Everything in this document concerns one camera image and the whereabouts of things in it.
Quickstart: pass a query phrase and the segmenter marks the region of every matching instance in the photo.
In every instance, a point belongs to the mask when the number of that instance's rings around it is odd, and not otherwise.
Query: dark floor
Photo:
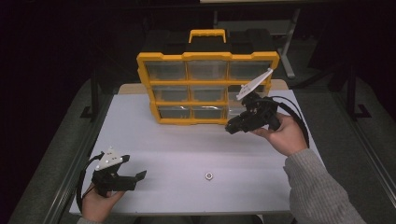
[[[78,90],[92,74],[98,76],[103,92],[113,92],[121,83],[138,82],[135,56],[144,42],[145,31],[168,27],[173,30],[209,28],[212,22],[208,19],[212,15],[211,11],[180,13],[179,19],[173,15],[172,20],[163,19],[169,18],[169,13],[152,13],[145,17],[144,22],[136,22],[140,21],[141,15],[138,13],[90,10],[90,6],[91,1],[8,0],[0,3],[0,72],[3,79],[0,82],[0,97],[4,124],[4,139],[1,142],[2,149],[6,152],[1,166],[6,181],[2,181],[1,190],[8,192],[1,196],[2,204],[7,204],[1,211],[1,223],[7,223],[62,120],[70,112],[68,108]],[[342,20],[327,22],[326,19],[332,15],[327,8],[306,8],[296,29],[294,45],[291,45],[289,51],[297,78],[285,78],[290,86],[300,83],[324,70],[329,63],[334,63],[334,54],[345,55],[341,47],[332,46],[335,46],[334,41],[338,43],[337,38],[340,36],[348,39],[350,33],[334,32],[334,29],[341,27],[344,32],[345,27],[352,25],[354,29],[351,30],[357,33],[351,36],[359,37],[359,41],[355,41],[355,47],[365,49],[359,50],[359,57],[357,56],[358,62],[362,62],[356,63],[361,65],[358,76],[363,80],[358,83],[358,91],[368,92],[358,94],[357,102],[365,104],[372,116],[377,118],[360,119],[359,123],[390,171],[396,170],[394,151],[389,150],[395,148],[392,134],[396,133],[392,119],[396,117],[395,107],[390,100],[395,98],[393,87],[396,83],[391,63],[388,63],[396,50],[393,43],[396,39],[395,30],[389,28],[395,27],[394,8],[393,4],[385,3],[358,7],[360,10],[355,8],[353,13],[356,17],[338,17],[350,22],[344,22],[343,25],[339,23]],[[335,15],[349,15],[351,13],[348,10],[352,11],[350,7],[341,7],[335,10]],[[238,10],[225,15],[227,19],[248,19],[248,13]],[[360,21],[360,26],[353,26],[360,16],[364,22]],[[329,38],[319,38],[319,34],[329,30],[333,35],[326,36],[335,39],[331,41]],[[325,44],[316,48],[321,52],[316,54],[316,59],[310,61],[318,40]],[[315,63],[318,60],[327,63]],[[308,89],[326,90],[324,87],[331,77],[323,78]],[[329,94],[326,93],[323,97],[329,97]]]

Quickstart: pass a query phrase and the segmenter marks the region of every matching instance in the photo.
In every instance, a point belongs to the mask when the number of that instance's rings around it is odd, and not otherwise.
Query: organizer handle
[[[190,31],[189,43],[191,43],[192,38],[194,36],[217,36],[217,35],[221,35],[223,37],[224,43],[226,42],[226,40],[225,40],[225,30],[223,30],[223,29],[191,30]]]

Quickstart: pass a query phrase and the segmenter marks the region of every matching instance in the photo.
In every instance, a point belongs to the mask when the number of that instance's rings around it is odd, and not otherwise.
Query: yellow storage organizer
[[[151,31],[137,56],[138,74],[148,90],[150,110],[162,124],[226,124],[243,111],[240,86],[276,69],[279,55],[263,29],[230,33]],[[259,92],[267,94],[271,76]]]

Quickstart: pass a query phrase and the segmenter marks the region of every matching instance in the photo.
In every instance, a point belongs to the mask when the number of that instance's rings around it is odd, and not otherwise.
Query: black cable
[[[301,111],[299,110],[299,108],[297,107],[297,105],[294,104],[293,101],[291,101],[291,100],[289,100],[288,98],[283,97],[283,96],[272,96],[271,98],[281,98],[281,99],[287,100],[287,101],[288,101],[289,103],[291,103],[291,104],[294,106],[294,108],[297,110],[298,115],[300,116],[300,119],[303,118]]]
[[[76,186],[76,202],[78,205],[79,211],[82,213],[82,197],[81,197],[81,190],[82,190],[82,184],[84,183],[84,178],[85,178],[85,173],[87,173],[87,168],[90,166],[90,164],[95,161],[95,160],[101,160],[103,155],[105,155],[104,152],[101,152],[100,155],[94,156],[92,159],[90,159],[86,164],[84,169],[81,170],[79,173],[79,178],[78,178],[78,183]]]
[[[306,142],[306,146],[309,147],[309,135],[308,135],[308,129],[305,126],[305,123],[303,119],[299,118],[296,112],[294,112],[290,107],[283,103],[279,103],[280,108],[284,109],[286,112],[288,112],[293,119],[297,122],[298,126],[300,127],[301,131],[303,132],[303,136]]]
[[[88,194],[89,192],[91,192],[91,190],[93,190],[94,188],[95,188],[95,185],[93,185],[90,189],[87,189],[87,191],[85,191],[85,193],[82,195],[81,199],[84,199],[85,196],[87,196],[87,194]]]

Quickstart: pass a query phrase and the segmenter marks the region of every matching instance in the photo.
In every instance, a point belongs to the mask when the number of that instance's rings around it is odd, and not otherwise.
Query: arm
[[[311,149],[290,155],[290,211],[302,223],[364,223],[347,192],[326,171]]]
[[[302,223],[364,223],[346,191],[329,175],[317,155],[306,146],[303,133],[292,117],[278,114],[277,131],[253,131],[287,156],[290,211]]]

